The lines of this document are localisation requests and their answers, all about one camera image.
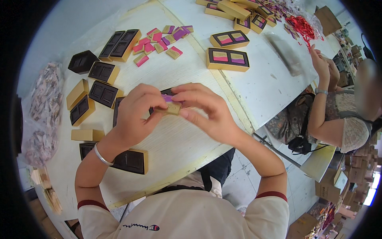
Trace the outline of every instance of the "clear plastic bag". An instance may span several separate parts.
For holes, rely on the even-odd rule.
[[[320,20],[306,11],[304,0],[280,0],[281,5],[284,5],[292,15],[301,16],[309,23],[313,28],[315,39],[319,39],[322,36],[322,25]]]
[[[59,63],[48,63],[21,101],[23,140],[19,159],[34,167],[44,167],[58,148],[64,84],[60,68]]]

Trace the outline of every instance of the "white t-shirt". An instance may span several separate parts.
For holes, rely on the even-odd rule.
[[[284,239],[289,220],[287,199],[279,192],[258,195],[244,217],[227,200],[189,189],[149,196],[121,223],[99,202],[81,201],[78,208],[85,239]]]

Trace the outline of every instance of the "bracelet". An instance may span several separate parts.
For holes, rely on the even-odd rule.
[[[314,90],[314,93],[315,94],[318,94],[318,93],[324,93],[324,94],[326,94],[326,95],[328,95],[328,91],[326,91],[326,90],[324,90],[324,89],[315,89]]]
[[[94,145],[94,151],[95,151],[95,154],[97,155],[97,157],[99,158],[99,160],[101,160],[101,162],[103,162],[104,164],[106,164],[107,166],[112,166],[112,165],[114,165],[114,160],[113,160],[113,162],[108,162],[107,160],[105,160],[102,156],[101,156],[101,154],[98,152],[98,149],[97,149],[97,144],[98,143],[96,143],[95,145]]]

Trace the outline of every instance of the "left hand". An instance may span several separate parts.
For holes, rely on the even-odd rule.
[[[316,45],[313,44],[310,49],[313,67],[318,73],[318,76],[320,77],[320,81],[329,82],[329,79],[330,79],[329,64],[321,55],[321,51],[314,49],[315,46]]]
[[[118,107],[115,135],[126,144],[133,146],[144,140],[159,123],[163,113],[154,112],[145,120],[142,116],[150,107],[166,109],[167,104],[160,91],[151,85],[139,84],[121,101]]]

